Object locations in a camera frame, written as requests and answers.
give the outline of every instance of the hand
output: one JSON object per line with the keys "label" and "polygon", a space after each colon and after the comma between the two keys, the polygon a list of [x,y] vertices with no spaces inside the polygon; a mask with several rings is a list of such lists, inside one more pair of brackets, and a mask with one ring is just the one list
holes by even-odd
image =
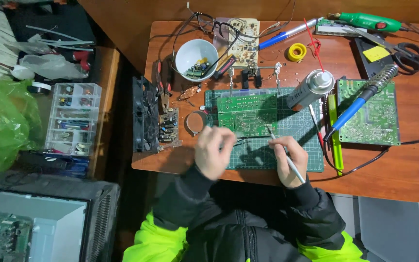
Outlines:
{"label": "hand", "polygon": [[296,188],[302,185],[300,179],[290,169],[287,163],[287,155],[284,146],[290,152],[292,162],[298,172],[306,180],[306,165],[308,164],[308,153],[295,141],[293,137],[281,137],[268,141],[269,146],[274,149],[277,158],[277,175],[282,184],[288,188]]}
{"label": "hand", "polygon": [[218,180],[229,164],[235,143],[236,135],[229,128],[205,127],[195,145],[195,163],[201,173],[208,179]]}

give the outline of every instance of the jacket sleeve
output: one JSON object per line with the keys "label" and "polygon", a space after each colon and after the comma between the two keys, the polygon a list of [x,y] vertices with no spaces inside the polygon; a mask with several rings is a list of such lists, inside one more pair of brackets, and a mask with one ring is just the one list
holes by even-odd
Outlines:
{"label": "jacket sleeve", "polygon": [[286,190],[288,210],[293,217],[298,249],[313,262],[363,262],[362,252],[344,229],[346,223],[326,192],[310,181]]}
{"label": "jacket sleeve", "polygon": [[123,262],[177,262],[187,245],[186,232],[197,206],[209,196],[213,181],[201,174],[195,164],[175,179],[153,206],[135,244],[124,251]]}

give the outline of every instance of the red button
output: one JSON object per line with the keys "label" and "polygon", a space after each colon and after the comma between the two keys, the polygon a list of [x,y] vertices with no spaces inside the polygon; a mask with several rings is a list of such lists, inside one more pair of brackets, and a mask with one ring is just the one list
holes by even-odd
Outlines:
{"label": "red button", "polygon": [[387,24],[386,23],[384,23],[384,22],[379,22],[379,23],[377,23],[376,24],[376,29],[383,29],[383,28],[385,28],[387,26]]}

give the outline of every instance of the white bowl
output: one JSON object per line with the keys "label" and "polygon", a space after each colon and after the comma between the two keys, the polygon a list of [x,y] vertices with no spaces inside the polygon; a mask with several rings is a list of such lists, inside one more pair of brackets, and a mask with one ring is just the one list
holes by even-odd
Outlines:
{"label": "white bowl", "polygon": [[218,59],[218,51],[210,42],[206,40],[190,40],[183,44],[177,51],[176,69],[179,71],[179,73],[181,73],[183,78],[192,82],[202,82],[210,78],[214,72],[216,72],[216,67],[218,67],[218,64],[214,65],[204,78],[193,79],[186,76],[185,72],[189,70],[193,65],[195,65],[198,60],[201,60],[204,57],[206,57],[210,64],[213,64]]}

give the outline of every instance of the black scissors handle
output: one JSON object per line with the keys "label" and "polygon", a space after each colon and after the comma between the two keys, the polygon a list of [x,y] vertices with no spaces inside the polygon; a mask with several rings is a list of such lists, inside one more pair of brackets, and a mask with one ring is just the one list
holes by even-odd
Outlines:
{"label": "black scissors handle", "polygon": [[395,63],[409,74],[419,72],[419,46],[413,43],[399,43],[393,58]]}

